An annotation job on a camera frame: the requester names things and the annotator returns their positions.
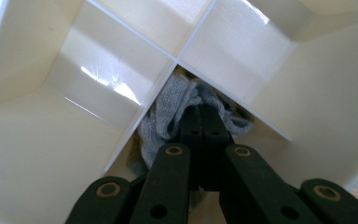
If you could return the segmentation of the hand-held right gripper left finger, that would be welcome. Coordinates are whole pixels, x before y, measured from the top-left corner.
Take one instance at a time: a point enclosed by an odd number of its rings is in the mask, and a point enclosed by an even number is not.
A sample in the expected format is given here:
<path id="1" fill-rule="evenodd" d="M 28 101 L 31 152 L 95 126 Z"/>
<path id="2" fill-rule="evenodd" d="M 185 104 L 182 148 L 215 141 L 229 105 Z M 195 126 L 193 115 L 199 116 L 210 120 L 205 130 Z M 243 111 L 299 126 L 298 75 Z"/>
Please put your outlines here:
<path id="1" fill-rule="evenodd" d="M 190 149 L 189 187 L 200 187 L 200 151 L 202 150 L 202 128 L 200 110 L 197 106 L 186 108 L 180 120 L 180 142 Z"/>

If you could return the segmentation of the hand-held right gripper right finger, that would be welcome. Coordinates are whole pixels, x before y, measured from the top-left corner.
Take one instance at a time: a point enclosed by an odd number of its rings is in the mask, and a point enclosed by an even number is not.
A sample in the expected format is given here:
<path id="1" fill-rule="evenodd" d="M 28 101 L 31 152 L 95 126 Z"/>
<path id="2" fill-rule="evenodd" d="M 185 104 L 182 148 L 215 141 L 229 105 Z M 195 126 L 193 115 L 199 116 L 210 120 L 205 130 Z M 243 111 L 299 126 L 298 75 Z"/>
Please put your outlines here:
<path id="1" fill-rule="evenodd" d="M 200 186 L 206 191 L 219 191 L 225 182 L 224 161 L 230 134 L 217 110 L 210 105 L 200 106 L 202 150 Z"/>

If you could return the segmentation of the grey sock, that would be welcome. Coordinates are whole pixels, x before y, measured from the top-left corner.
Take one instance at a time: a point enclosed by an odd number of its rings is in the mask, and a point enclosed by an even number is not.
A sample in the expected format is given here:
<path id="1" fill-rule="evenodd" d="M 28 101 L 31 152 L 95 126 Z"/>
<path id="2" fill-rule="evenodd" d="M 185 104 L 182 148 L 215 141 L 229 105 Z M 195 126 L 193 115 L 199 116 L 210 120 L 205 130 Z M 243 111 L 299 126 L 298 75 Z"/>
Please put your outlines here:
<path id="1" fill-rule="evenodd" d="M 148 171 L 158 149 L 179 132 L 180 119 L 187 107 L 206 104 L 216 109 L 227 130 L 237 136 L 254 127 L 254 119 L 232 99 L 184 69 L 175 69 L 158 97 L 141 120 L 134 135 L 126 165 L 137 176 Z"/>

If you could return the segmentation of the white divided storage box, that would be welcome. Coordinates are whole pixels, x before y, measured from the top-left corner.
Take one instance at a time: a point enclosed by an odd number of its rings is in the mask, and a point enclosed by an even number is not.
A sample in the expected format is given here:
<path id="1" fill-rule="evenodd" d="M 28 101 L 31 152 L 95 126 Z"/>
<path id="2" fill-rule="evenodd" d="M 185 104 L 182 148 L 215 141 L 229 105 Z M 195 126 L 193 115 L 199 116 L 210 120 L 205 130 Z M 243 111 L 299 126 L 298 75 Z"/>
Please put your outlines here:
<path id="1" fill-rule="evenodd" d="M 358 184 L 358 0 L 0 0 L 0 224 L 63 224 L 126 174 L 176 66 L 255 116 L 240 142 L 288 183 Z"/>

